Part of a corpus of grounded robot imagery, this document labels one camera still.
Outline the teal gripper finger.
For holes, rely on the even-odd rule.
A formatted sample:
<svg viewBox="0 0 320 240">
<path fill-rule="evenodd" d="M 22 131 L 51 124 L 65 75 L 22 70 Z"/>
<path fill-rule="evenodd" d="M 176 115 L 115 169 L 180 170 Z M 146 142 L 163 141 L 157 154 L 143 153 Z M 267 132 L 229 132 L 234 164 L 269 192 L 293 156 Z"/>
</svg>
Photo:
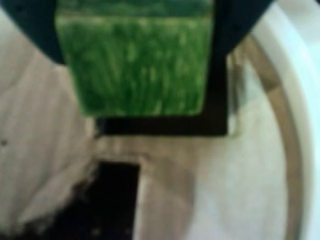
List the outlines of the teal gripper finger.
<svg viewBox="0 0 320 240">
<path fill-rule="evenodd" d="M 49 59 L 65 63 L 55 28 L 56 0 L 2 0 L 0 6 Z"/>
<path fill-rule="evenodd" d="M 223 58 L 250 32 L 272 0 L 216 0 L 213 57 Z"/>
</svg>

